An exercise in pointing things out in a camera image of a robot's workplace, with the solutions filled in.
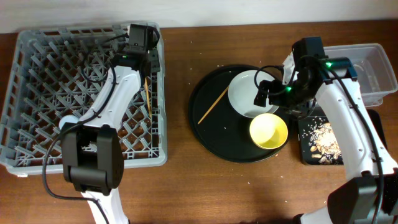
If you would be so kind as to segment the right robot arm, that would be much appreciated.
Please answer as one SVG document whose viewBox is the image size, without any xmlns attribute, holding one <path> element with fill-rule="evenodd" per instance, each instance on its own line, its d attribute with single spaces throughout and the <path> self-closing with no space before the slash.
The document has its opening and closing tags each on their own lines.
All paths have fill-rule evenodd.
<svg viewBox="0 0 398 224">
<path fill-rule="evenodd" d="M 397 162 L 364 106 L 357 74 L 346 57 L 290 55 L 283 80 L 267 87 L 270 103 L 292 111 L 316 100 L 341 149 L 346 183 L 326 206 L 294 217 L 295 223 L 397 223 Z"/>
</svg>

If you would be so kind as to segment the grey round plate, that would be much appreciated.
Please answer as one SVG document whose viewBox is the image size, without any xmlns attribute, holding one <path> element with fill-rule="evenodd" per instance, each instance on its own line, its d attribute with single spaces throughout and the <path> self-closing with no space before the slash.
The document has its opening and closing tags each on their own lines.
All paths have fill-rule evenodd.
<svg viewBox="0 0 398 224">
<path fill-rule="evenodd" d="M 266 106 L 261 107 L 254 104 L 258 89 L 254 84 L 256 70 L 246 70 L 237 74 L 230 82 L 228 88 L 228 99 L 234 110 L 247 118 L 255 118 L 263 113 L 275 113 L 279 108 L 270 105 L 266 99 Z"/>
</svg>

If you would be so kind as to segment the wooden chopstick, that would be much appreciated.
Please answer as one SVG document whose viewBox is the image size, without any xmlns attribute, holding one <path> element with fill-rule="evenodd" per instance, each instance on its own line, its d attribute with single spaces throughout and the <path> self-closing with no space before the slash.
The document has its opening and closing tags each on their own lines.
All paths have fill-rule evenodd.
<svg viewBox="0 0 398 224">
<path fill-rule="evenodd" d="M 144 89 L 146 91 L 146 102 L 147 102 L 147 109 L 148 109 L 148 114 L 149 118 L 152 118 L 152 108 L 150 105 L 150 92 L 149 92 L 149 85 L 148 85 L 148 79 L 145 77 L 144 79 Z"/>
<path fill-rule="evenodd" d="M 228 92 L 229 90 L 229 86 L 227 86 L 223 92 L 219 95 L 219 97 L 217 97 L 217 99 L 213 102 L 213 104 L 209 107 L 209 109 L 206 111 L 206 113 L 201 117 L 201 119 L 199 120 L 199 122 L 197 122 L 197 124 L 200 124 L 207 116 L 208 114 L 212 111 L 212 109 L 218 104 L 218 102 L 222 99 L 222 97 L 224 97 L 224 95 Z"/>
</svg>

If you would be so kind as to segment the yellow bowl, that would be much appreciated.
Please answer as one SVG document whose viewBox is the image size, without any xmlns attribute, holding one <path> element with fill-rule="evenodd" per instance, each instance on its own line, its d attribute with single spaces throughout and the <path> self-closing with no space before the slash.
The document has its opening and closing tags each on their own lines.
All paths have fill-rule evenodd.
<svg viewBox="0 0 398 224">
<path fill-rule="evenodd" d="M 261 149 L 277 149 L 287 142 L 289 130 L 285 121 L 270 113 L 256 116 L 249 125 L 253 143 Z"/>
</svg>

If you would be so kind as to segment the food scraps pile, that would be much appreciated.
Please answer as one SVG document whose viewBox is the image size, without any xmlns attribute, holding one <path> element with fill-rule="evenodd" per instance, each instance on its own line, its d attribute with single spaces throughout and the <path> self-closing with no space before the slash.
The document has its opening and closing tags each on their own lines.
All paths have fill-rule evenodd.
<svg viewBox="0 0 398 224">
<path fill-rule="evenodd" d="M 340 165 L 343 163 L 340 147 L 329 122 L 309 126 L 304 137 L 308 138 L 310 158 L 316 165 Z"/>
</svg>

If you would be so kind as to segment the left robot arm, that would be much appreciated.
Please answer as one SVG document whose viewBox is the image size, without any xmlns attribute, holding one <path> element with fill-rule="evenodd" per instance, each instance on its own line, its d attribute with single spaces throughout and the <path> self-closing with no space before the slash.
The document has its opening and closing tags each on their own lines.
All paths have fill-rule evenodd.
<svg viewBox="0 0 398 224">
<path fill-rule="evenodd" d="M 124 172 L 118 131 L 146 77 L 160 70 L 157 49 L 116 54 L 90 109 L 60 121 L 63 176 L 88 201 L 96 223 L 129 223 L 118 189 Z"/>
</svg>

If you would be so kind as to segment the blue plastic cup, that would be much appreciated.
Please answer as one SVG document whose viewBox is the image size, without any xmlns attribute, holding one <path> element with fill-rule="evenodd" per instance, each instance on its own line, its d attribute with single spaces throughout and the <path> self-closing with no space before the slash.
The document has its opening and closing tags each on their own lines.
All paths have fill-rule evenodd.
<svg viewBox="0 0 398 224">
<path fill-rule="evenodd" d="M 66 115 L 59 121 L 58 127 L 62 129 L 66 123 L 77 124 L 77 122 L 79 122 L 79 118 L 77 118 L 76 116 Z"/>
</svg>

